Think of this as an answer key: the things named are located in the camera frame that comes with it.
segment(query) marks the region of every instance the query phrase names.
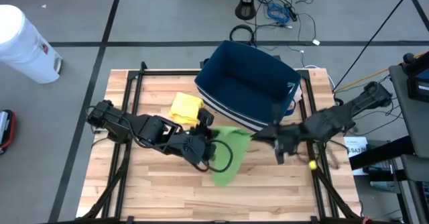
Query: blue storage bin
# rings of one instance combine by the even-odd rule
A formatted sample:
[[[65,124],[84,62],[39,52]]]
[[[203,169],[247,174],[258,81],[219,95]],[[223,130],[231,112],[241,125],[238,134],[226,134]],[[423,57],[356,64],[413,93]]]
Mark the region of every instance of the blue storage bin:
[[[195,83],[206,105],[257,131],[273,121],[273,104],[287,112],[300,79],[299,73],[273,56],[224,41]]]

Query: wooden tabletop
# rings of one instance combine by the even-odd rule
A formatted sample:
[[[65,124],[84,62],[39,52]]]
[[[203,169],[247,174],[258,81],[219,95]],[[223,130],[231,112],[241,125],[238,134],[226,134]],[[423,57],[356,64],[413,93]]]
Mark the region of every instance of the wooden tabletop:
[[[334,100],[325,69],[309,71],[317,109],[332,106]],[[111,71],[105,99],[111,100],[117,108],[121,108],[127,74],[128,70]],[[138,115],[168,117],[178,91],[199,97],[194,78],[144,76]],[[303,93],[310,115],[305,87]],[[128,109],[133,104],[133,95],[132,91]],[[242,127],[207,109],[214,114],[213,125]],[[284,123],[301,121],[299,106],[293,115],[284,118]],[[105,136],[98,134],[95,141]],[[339,135],[333,139],[344,143]],[[352,210],[359,214],[361,208],[347,151],[333,144],[328,146],[341,163],[338,170],[330,169],[334,187]],[[306,154],[305,143],[301,143],[298,149]],[[84,215],[104,191],[112,153],[113,142],[109,140],[99,142],[92,149],[77,217]],[[117,190],[113,193],[110,216],[115,210],[116,196]],[[329,215],[325,192],[324,204]],[[307,163],[292,156],[286,157],[284,165],[277,165],[274,152],[267,144],[249,144],[238,175],[226,187],[215,186],[209,172],[196,171],[182,158],[165,156],[133,144],[121,218],[126,219],[129,215],[136,220],[158,221],[307,221],[310,216],[318,215],[318,211]]]

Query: yellow cloth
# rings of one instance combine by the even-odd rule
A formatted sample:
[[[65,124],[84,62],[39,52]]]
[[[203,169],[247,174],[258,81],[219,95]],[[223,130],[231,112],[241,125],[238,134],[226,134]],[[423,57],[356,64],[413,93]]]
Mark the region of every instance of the yellow cloth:
[[[198,97],[177,93],[169,115],[177,123],[197,125],[198,110],[203,106],[204,103]]]

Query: black stand base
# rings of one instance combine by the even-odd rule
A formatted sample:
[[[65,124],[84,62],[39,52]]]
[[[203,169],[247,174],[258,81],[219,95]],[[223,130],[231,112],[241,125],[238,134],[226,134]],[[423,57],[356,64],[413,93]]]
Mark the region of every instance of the black stand base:
[[[240,0],[235,8],[235,15],[242,20],[253,19],[256,16],[254,0]]]

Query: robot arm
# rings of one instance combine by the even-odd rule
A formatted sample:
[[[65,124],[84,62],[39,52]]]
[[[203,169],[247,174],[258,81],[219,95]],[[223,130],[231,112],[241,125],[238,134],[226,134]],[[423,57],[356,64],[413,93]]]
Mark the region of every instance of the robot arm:
[[[140,147],[183,157],[193,166],[208,162],[215,153],[212,139],[217,133],[208,128],[213,115],[205,109],[198,112],[200,123],[186,132],[181,125],[160,116],[124,113],[110,101],[101,101],[92,108],[86,121],[94,127],[107,129],[108,138],[114,142],[134,140]]]
[[[390,105],[391,96],[381,84],[370,82],[358,97],[342,106],[318,111],[299,124],[280,125],[278,119],[255,133],[253,139],[270,144],[275,150],[278,164],[283,164],[284,154],[296,154],[300,142],[327,142],[337,133],[355,126],[353,117],[362,111]]]

